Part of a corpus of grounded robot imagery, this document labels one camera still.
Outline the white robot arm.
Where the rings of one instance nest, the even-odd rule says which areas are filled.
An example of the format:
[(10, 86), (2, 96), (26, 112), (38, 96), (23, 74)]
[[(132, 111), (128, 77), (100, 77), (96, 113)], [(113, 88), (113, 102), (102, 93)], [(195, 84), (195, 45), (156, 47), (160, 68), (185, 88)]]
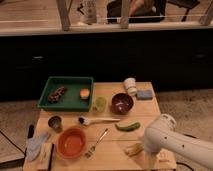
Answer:
[(213, 143), (177, 133), (175, 127), (176, 121), (171, 115), (156, 117), (140, 137), (144, 151), (158, 154), (167, 149), (213, 170)]

